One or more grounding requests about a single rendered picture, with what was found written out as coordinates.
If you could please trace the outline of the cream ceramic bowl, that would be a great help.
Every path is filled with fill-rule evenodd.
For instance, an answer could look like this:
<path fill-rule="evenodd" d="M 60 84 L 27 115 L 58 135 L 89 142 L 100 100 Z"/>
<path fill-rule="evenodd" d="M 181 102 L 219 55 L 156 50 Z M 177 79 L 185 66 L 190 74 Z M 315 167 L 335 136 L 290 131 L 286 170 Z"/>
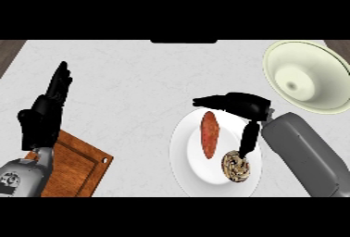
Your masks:
<path fill-rule="evenodd" d="M 273 90 L 298 108 L 318 114 L 350 109 L 350 64 L 326 46 L 305 40 L 273 43 L 262 71 Z"/>

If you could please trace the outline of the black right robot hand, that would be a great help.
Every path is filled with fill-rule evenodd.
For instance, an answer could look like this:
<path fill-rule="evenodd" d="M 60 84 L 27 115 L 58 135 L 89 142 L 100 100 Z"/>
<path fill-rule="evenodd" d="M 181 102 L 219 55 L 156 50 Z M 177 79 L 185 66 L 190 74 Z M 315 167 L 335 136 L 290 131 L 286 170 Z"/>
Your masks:
<path fill-rule="evenodd" d="M 267 120 L 270 101 L 253 94 L 227 93 L 225 95 L 194 98 L 193 106 L 222 110 L 234 116 L 247 119 L 237 150 L 239 157 L 243 158 L 255 147 L 259 131 L 258 122 Z"/>

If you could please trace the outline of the orange sweet potato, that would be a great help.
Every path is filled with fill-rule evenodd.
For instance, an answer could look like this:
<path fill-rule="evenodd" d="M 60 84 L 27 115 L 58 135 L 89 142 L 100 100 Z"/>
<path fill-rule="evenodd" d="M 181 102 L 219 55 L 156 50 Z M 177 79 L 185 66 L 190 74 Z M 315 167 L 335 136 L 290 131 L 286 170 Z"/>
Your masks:
<path fill-rule="evenodd" d="M 215 151 L 218 132 L 219 132 L 218 123 L 211 111 L 208 111 L 203 114 L 199 129 L 200 129 L 200 145 L 203 155 L 206 159 L 211 159 Z"/>

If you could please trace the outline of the brown wooden cutting board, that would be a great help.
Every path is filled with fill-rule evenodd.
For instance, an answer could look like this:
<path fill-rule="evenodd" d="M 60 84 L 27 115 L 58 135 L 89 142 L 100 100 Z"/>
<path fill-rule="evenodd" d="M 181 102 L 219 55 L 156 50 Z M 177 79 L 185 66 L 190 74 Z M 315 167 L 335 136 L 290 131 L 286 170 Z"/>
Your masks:
<path fill-rule="evenodd" d="M 89 197 L 113 157 L 64 131 L 53 152 L 53 172 L 41 196 Z"/>

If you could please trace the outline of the brown swirled round pastry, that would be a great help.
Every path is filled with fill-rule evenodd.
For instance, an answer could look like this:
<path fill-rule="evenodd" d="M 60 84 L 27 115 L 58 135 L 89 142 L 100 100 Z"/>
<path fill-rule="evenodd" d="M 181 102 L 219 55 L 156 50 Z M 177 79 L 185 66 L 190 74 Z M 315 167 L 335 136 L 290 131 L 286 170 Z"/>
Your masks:
<path fill-rule="evenodd" d="M 239 153 L 228 151 L 221 159 L 221 169 L 224 176 L 233 182 L 242 182 L 249 176 L 249 164 L 245 158 L 239 157 Z"/>

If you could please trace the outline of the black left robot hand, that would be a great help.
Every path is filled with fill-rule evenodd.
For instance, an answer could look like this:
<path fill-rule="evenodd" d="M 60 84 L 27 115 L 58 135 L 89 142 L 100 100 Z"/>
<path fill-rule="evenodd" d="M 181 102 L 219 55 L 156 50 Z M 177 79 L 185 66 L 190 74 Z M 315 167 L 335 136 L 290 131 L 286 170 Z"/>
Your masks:
<path fill-rule="evenodd" d="M 22 150 L 51 147 L 57 141 L 64 99 L 72 82 L 66 62 L 54 70 L 45 93 L 41 94 L 30 106 L 17 112 L 22 127 Z"/>

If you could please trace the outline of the white round plate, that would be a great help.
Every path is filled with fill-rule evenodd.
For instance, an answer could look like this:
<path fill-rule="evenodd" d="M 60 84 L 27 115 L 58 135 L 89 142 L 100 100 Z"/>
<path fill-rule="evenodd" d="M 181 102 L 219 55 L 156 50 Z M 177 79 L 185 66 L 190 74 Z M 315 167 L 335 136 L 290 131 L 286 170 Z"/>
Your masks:
<path fill-rule="evenodd" d="M 211 111 L 218 123 L 218 139 L 211 159 L 206 159 L 200 145 L 200 120 Z M 233 182 L 224 175 L 221 159 L 240 144 L 246 122 L 233 114 L 199 108 L 177 123 L 171 143 L 169 161 L 175 181 L 188 196 L 252 195 L 261 178 L 262 159 L 259 146 L 247 153 L 249 176 L 242 182 Z"/>

